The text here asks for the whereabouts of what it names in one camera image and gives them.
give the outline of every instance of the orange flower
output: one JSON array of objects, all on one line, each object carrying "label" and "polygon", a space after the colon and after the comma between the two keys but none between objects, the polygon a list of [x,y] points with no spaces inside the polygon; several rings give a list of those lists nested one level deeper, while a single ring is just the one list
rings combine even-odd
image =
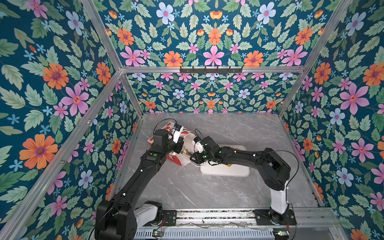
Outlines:
[{"label": "orange flower", "polygon": [[35,140],[28,138],[23,147],[27,148],[21,150],[20,160],[27,160],[24,163],[29,169],[32,169],[37,164],[37,169],[42,169],[47,166],[47,162],[51,162],[55,156],[53,152],[57,152],[57,144],[53,144],[55,140],[53,137],[48,136],[45,138],[44,134],[36,134]]},{"label": "orange flower", "polygon": [[209,101],[207,103],[207,107],[210,108],[210,109],[214,108],[215,107],[215,102],[214,101]]},{"label": "orange flower", "polygon": [[383,150],[383,151],[380,152],[380,156],[384,159],[384,142],[381,142],[381,141],[378,142],[377,143],[377,148],[379,150]]},{"label": "orange flower", "polygon": [[216,45],[218,42],[220,42],[221,33],[217,28],[214,28],[208,34],[208,37],[209,42],[212,43],[212,45]]},{"label": "orange flower", "polygon": [[80,228],[80,227],[83,225],[83,222],[84,222],[84,219],[83,219],[83,218],[80,219],[80,220],[77,222],[76,227],[77,227],[77,228]]},{"label": "orange flower", "polygon": [[320,66],[317,67],[316,72],[314,74],[315,82],[317,84],[323,84],[324,82],[328,81],[329,74],[331,74],[331,69],[329,68],[331,65],[329,63],[322,63]]},{"label": "orange flower", "polygon": [[212,19],[220,19],[223,16],[223,12],[222,11],[211,11],[209,13],[209,15],[211,16]]},{"label": "orange flower", "polygon": [[105,195],[105,200],[106,201],[108,201],[108,199],[109,199],[109,195],[111,194],[111,191],[112,191],[112,189],[113,189],[113,183],[111,183],[110,185],[109,185],[109,187],[108,187],[108,189],[107,189],[107,195]]},{"label": "orange flower", "polygon": [[69,78],[67,70],[63,70],[63,66],[60,64],[50,63],[49,68],[44,68],[43,75],[44,81],[48,82],[48,86],[51,88],[56,88],[60,90],[62,87],[65,87],[67,82],[69,82]]},{"label": "orange flower", "polygon": [[323,193],[323,190],[321,189],[321,187],[319,187],[319,185],[317,184],[317,182],[314,183],[314,187],[316,188],[316,190],[317,190],[317,192],[318,192],[320,198],[321,198],[322,200],[324,200],[324,195],[322,194],[322,193]]},{"label": "orange flower", "polygon": [[32,52],[37,53],[36,48],[34,48],[34,46],[29,45],[29,49],[30,49]]},{"label": "orange flower", "polygon": [[133,124],[132,132],[135,132],[135,131],[136,131],[136,127],[137,127],[137,122],[135,122],[135,123]]},{"label": "orange flower", "polygon": [[363,82],[367,82],[368,86],[380,85],[381,81],[384,81],[384,63],[379,63],[379,65],[372,64],[369,69],[365,70],[365,77],[362,78]]},{"label": "orange flower", "polygon": [[197,35],[203,36],[204,35],[204,30],[200,29],[199,31],[197,31]]},{"label": "orange flower", "polygon": [[367,235],[363,235],[359,229],[352,229],[351,238],[353,240],[368,240]]},{"label": "orange flower", "polygon": [[319,11],[317,11],[315,14],[314,14],[314,18],[319,18],[319,17],[321,17],[322,15],[323,15],[323,10],[319,10]]},{"label": "orange flower", "polygon": [[109,15],[110,15],[113,19],[118,18],[118,14],[117,14],[116,12],[114,12],[114,11],[109,11],[108,13],[109,13]]},{"label": "orange flower", "polygon": [[167,64],[167,67],[181,67],[181,63],[183,62],[183,59],[180,58],[179,53],[175,53],[174,51],[169,51],[169,53],[166,53],[164,55],[164,63]]},{"label": "orange flower", "polygon": [[297,45],[303,45],[304,43],[308,42],[310,40],[310,37],[312,37],[312,28],[304,28],[302,31],[300,31],[295,40]]},{"label": "orange flower", "polygon": [[313,146],[313,142],[311,139],[309,139],[309,138],[304,139],[303,147],[305,150],[311,151],[312,146]]},{"label": "orange flower", "polygon": [[120,139],[116,138],[115,141],[113,141],[113,144],[112,144],[112,152],[114,154],[119,153],[120,147],[121,147],[121,141],[120,141]]},{"label": "orange flower", "polygon": [[146,107],[149,108],[149,109],[155,109],[156,108],[156,104],[152,101],[147,101],[145,103]]},{"label": "orange flower", "polygon": [[264,61],[264,58],[262,58],[264,55],[262,53],[259,53],[259,51],[254,51],[252,53],[248,53],[247,57],[244,58],[244,66],[246,67],[255,67],[260,66],[260,63]]},{"label": "orange flower", "polygon": [[228,28],[227,31],[225,32],[225,34],[227,36],[232,36],[233,35],[233,30]]},{"label": "orange flower", "polygon": [[274,107],[276,107],[276,105],[277,105],[277,102],[275,100],[272,100],[266,104],[266,107],[267,108],[274,108]]},{"label": "orange flower", "polygon": [[132,36],[131,31],[127,31],[126,28],[123,28],[123,29],[119,28],[117,35],[118,35],[119,41],[124,43],[127,46],[133,45],[133,42],[135,41],[135,39]]},{"label": "orange flower", "polygon": [[100,82],[103,82],[104,85],[109,82],[111,73],[109,72],[109,67],[104,62],[97,64],[96,73],[99,75]]},{"label": "orange flower", "polygon": [[285,129],[287,129],[287,131],[289,132],[289,125],[288,125],[288,123],[284,122],[284,126],[285,126]]}]

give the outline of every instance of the floral wall panel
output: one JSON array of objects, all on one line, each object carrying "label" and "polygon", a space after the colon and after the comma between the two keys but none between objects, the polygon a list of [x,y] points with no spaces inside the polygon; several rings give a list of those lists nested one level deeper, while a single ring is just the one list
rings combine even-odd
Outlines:
[{"label": "floral wall panel", "polygon": [[[127,66],[296,66],[306,61],[337,3],[113,0],[96,7]],[[356,1],[350,8],[356,10]]]},{"label": "floral wall panel", "polygon": [[129,74],[144,112],[260,112],[276,113],[297,75]]},{"label": "floral wall panel", "polygon": [[78,1],[2,1],[0,26],[2,228],[113,69]]},{"label": "floral wall panel", "polygon": [[120,84],[115,87],[90,123],[23,227],[20,239],[88,239],[95,224],[97,205],[111,194],[137,125],[137,115],[121,88]]},{"label": "floral wall panel", "polygon": [[383,1],[357,1],[285,114],[326,206],[354,239],[384,231]]}]

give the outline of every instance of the flower center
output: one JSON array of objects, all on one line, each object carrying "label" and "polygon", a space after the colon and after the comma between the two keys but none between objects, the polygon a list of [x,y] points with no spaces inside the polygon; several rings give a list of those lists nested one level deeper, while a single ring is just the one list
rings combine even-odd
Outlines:
[{"label": "flower center", "polygon": [[61,74],[59,72],[54,72],[52,74],[52,78],[53,78],[53,80],[57,81],[61,78]]},{"label": "flower center", "polygon": [[38,157],[41,157],[45,153],[45,151],[46,151],[45,147],[43,147],[43,146],[38,147],[35,150],[35,155],[38,156]]},{"label": "flower center", "polygon": [[76,96],[74,99],[73,99],[73,103],[74,104],[79,104],[80,103],[80,97],[79,96]]},{"label": "flower center", "polygon": [[377,78],[378,75],[379,75],[379,71],[374,71],[374,72],[372,73],[372,77],[373,77],[373,78]]}]

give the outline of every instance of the white plastic cutting board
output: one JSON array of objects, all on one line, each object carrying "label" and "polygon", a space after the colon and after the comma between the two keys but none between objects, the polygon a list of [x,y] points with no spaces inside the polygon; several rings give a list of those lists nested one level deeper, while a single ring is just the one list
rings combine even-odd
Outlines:
[{"label": "white plastic cutting board", "polygon": [[[234,149],[246,151],[244,146],[240,145],[223,145],[219,144],[220,147],[232,147]],[[209,165],[208,162],[202,163],[200,171],[202,174],[207,175],[219,175],[219,176],[234,176],[234,177],[246,177],[249,175],[249,167],[243,165],[232,164],[228,167],[225,164],[219,164],[215,166]]]}]

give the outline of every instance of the marble surface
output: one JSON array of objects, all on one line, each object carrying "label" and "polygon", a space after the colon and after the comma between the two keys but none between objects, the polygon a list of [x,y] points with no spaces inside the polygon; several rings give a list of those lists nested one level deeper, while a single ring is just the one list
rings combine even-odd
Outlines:
[{"label": "marble surface", "polygon": [[[249,151],[296,151],[288,138],[283,123],[276,114],[159,114],[144,115],[139,137],[123,173],[125,184],[139,165],[140,156],[149,148],[147,140],[154,126],[162,119],[174,118],[189,130],[199,129],[217,144],[243,145]],[[290,166],[292,177],[296,159],[287,152],[278,153]],[[305,169],[299,169],[289,184],[288,201],[294,207],[317,207]],[[270,189],[256,169],[248,177],[203,175],[192,164],[181,167],[166,161],[142,193],[137,207],[145,201],[161,202],[164,208],[241,208],[269,207]]]}]

